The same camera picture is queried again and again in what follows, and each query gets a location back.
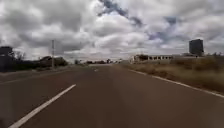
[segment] cloud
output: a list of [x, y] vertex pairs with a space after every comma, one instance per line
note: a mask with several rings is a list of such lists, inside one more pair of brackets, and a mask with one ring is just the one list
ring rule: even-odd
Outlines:
[[202, 38], [206, 52], [224, 52], [222, 0], [3, 0], [0, 38], [28, 58], [130, 57], [188, 52]]

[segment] white lane marking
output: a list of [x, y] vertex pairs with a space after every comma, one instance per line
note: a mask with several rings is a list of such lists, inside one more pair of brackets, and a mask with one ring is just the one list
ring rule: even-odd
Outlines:
[[[135, 73], [138, 73], [138, 74], [141, 74], [141, 75], [145, 75], [145, 76], [147, 75], [146, 73], [143, 73], [143, 72], [138, 72], [138, 71], [134, 71], [134, 70], [129, 70], [129, 71], [135, 72]], [[201, 91], [201, 92], [204, 92], [204, 93], [207, 93], [207, 94], [210, 94], [210, 95], [214, 95], [214, 96], [218, 96], [218, 97], [224, 98], [224, 95], [218, 94], [216, 92], [212, 92], [212, 91], [196, 88], [196, 87], [184, 84], [184, 83], [168, 80], [168, 79], [165, 79], [165, 78], [162, 78], [162, 77], [159, 77], [159, 76], [154, 76], [154, 75], [149, 75], [149, 76], [151, 76], [153, 78], [156, 78], [156, 79], [163, 80], [163, 81], [167, 81], [167, 82], [171, 82], [171, 83], [174, 83], [174, 84], [182, 85], [184, 87], [191, 88], [191, 89], [194, 89], [194, 90], [197, 90], [197, 91]]]
[[44, 77], [44, 76], [52, 76], [52, 75], [56, 75], [56, 74], [60, 74], [63, 72], [68, 72], [70, 70], [66, 70], [66, 71], [58, 71], [58, 72], [54, 72], [54, 73], [49, 73], [49, 74], [43, 74], [43, 75], [37, 75], [37, 76], [31, 76], [28, 78], [21, 78], [21, 79], [17, 79], [17, 80], [10, 80], [10, 81], [6, 81], [6, 82], [0, 82], [1, 84], [8, 84], [8, 83], [13, 83], [13, 82], [19, 82], [19, 81], [23, 81], [23, 80], [28, 80], [28, 79], [32, 79], [32, 78], [39, 78], [39, 77]]
[[68, 87], [67, 89], [65, 89], [61, 93], [57, 94], [56, 96], [54, 96], [52, 99], [48, 100], [47, 102], [45, 102], [41, 106], [35, 108], [33, 111], [31, 111], [30, 113], [28, 113], [26, 116], [24, 116], [23, 118], [21, 118], [20, 120], [18, 120], [14, 124], [12, 124], [9, 128], [19, 128], [20, 126], [22, 126], [23, 124], [25, 124], [29, 119], [31, 119], [33, 116], [35, 116], [41, 110], [43, 110], [44, 108], [46, 108], [48, 105], [50, 105], [55, 100], [57, 100], [58, 98], [60, 98], [61, 96], [63, 96], [65, 93], [67, 93], [68, 91], [70, 91], [75, 86], [76, 85], [72, 85], [72, 86]]
[[135, 73], [138, 73], [138, 74], [141, 74], [141, 75], [147, 75], [146, 73], [144, 73], [144, 72], [138, 72], [138, 71], [135, 71], [135, 70], [129, 70], [129, 71], [131, 71], [131, 72], [135, 72]]

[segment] roadside shrub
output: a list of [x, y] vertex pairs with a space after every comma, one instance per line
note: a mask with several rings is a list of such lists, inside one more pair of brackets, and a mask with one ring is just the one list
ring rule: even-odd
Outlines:
[[174, 59], [171, 64], [197, 71], [219, 70], [220, 65], [214, 57], [204, 57], [197, 59]]
[[196, 59], [192, 65], [194, 70], [218, 70], [219, 63], [214, 57]]

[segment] asphalt road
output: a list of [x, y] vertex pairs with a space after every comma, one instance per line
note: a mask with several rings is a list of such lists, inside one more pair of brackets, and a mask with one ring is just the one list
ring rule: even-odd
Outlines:
[[224, 127], [224, 98], [112, 66], [0, 84], [0, 127], [11, 126], [71, 85], [76, 86], [21, 128]]

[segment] tree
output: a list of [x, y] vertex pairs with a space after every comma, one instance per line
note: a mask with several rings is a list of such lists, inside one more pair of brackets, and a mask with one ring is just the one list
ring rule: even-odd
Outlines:
[[109, 64], [111, 62], [111, 60], [110, 59], [107, 59], [107, 63]]
[[26, 54], [25, 53], [22, 53], [22, 52], [15, 52], [15, 58], [18, 60], [18, 61], [22, 61], [26, 58]]

